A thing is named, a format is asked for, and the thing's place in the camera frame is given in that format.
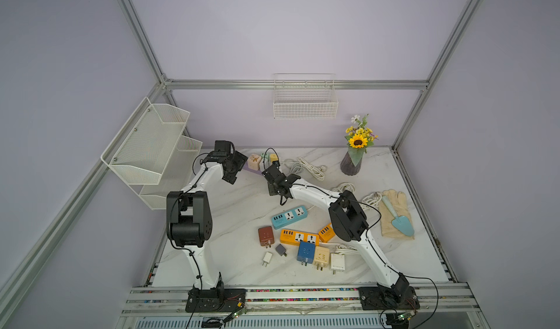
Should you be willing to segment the pink white cube adapter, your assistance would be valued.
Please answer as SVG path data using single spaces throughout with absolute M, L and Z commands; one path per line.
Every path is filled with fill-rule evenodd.
M 248 158 L 247 164 L 252 168 L 252 169 L 259 169 L 260 170 L 260 165 L 262 162 L 262 157 L 259 154 L 251 154 Z

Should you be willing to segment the teal power strip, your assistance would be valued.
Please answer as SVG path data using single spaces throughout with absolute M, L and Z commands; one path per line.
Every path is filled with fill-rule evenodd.
M 287 210 L 278 215 L 274 215 L 271 218 L 271 223 L 273 229 L 279 230 L 281 228 L 284 228 L 285 226 L 306 219 L 308 215 L 309 215 L 308 209 L 305 206 L 300 205 L 298 207 Z

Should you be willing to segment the brown cube adapter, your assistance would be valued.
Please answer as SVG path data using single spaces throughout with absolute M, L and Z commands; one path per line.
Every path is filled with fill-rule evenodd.
M 261 247 L 270 248 L 275 243 L 274 230 L 272 226 L 264 226 L 258 229 L 258 238 Z

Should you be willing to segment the orange power strip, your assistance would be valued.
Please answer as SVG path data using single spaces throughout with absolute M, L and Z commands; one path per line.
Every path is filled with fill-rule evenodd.
M 317 234 L 282 229 L 280 233 L 280 243 L 298 246 L 301 242 L 307 242 L 319 246 L 319 236 Z
M 329 223 L 328 225 L 321 228 L 318 232 L 318 236 L 321 243 L 328 243 L 336 236 L 333 225 Z

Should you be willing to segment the blue cube adapter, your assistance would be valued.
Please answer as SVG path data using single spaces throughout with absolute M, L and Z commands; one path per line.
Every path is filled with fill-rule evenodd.
M 304 266 L 313 263 L 315 250 L 316 250 L 315 243 L 301 241 L 297 251 L 297 256 L 296 256 L 297 261 L 303 264 Z

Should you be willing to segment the small white plug charger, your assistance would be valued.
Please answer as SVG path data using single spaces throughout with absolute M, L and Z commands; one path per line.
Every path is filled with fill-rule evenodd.
M 263 261 L 263 266 L 268 266 L 269 263 L 271 263 L 273 254 L 271 252 L 266 252 L 262 261 Z

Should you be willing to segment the beige cube adapter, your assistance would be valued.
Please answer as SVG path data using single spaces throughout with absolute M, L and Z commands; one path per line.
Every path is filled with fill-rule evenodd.
M 326 247 L 316 246 L 314 251 L 313 265 L 317 270 L 324 270 L 330 264 L 330 250 Z

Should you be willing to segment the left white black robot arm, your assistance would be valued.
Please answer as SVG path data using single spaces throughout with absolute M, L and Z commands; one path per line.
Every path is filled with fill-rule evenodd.
M 193 285 L 199 290 L 214 288 L 221 279 L 206 245 L 213 230 L 208 191 L 220 181 L 234 184 L 246 161 L 233 142 L 217 140 L 212 151 L 195 159 L 200 168 L 194 178 L 166 197 L 166 236 L 175 250 L 186 255 L 195 276 Z

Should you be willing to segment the lower white mesh shelf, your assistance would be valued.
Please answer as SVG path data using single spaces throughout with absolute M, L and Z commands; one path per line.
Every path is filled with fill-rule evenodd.
M 171 154 L 163 177 L 157 185 L 146 185 L 139 197 L 151 210 L 165 210 L 166 198 L 171 191 L 178 191 L 191 180 L 192 164 L 201 152 L 203 142 L 181 136 Z

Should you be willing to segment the sunflower bouquet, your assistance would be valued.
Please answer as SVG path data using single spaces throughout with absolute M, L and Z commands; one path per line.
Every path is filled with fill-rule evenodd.
M 357 167 L 369 147 L 373 147 L 379 136 L 368 125 L 369 114 L 355 115 L 351 118 L 351 126 L 345 130 L 350 160 Z

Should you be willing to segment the upper white mesh shelf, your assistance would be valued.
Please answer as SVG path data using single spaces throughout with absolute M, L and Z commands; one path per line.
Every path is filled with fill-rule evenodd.
M 127 185 L 157 185 L 166 171 L 190 113 L 144 98 L 101 161 Z

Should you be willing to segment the teal garden trowel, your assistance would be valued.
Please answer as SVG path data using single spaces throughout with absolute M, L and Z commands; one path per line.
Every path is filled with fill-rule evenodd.
M 413 237 L 415 231 L 414 227 L 411 224 L 411 221 L 404 215 L 398 215 L 388 197 L 382 196 L 381 198 L 384 206 L 393 217 L 391 224 L 403 235 L 407 237 Z

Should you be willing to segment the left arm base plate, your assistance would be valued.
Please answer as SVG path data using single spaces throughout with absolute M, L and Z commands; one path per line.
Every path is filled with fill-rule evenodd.
M 188 292 L 186 313 L 233 312 L 246 302 L 246 289 L 212 288 L 200 290 L 193 287 Z

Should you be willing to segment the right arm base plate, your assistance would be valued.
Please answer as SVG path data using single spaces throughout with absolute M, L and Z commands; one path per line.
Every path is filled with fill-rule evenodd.
M 368 310 L 418 310 L 420 304 L 414 288 L 407 287 L 405 291 L 394 292 L 384 287 L 358 288 L 362 309 Z

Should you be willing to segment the aluminium front rail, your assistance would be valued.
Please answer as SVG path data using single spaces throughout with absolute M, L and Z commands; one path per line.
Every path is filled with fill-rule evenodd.
M 480 307 L 465 283 L 412 285 L 399 305 L 418 312 L 478 312 Z M 187 287 L 133 288 L 125 302 L 122 317 L 186 315 L 190 289 Z M 250 315 L 257 314 L 349 314 L 385 309 L 381 294 L 372 287 L 352 285 L 248 287 L 244 303 Z

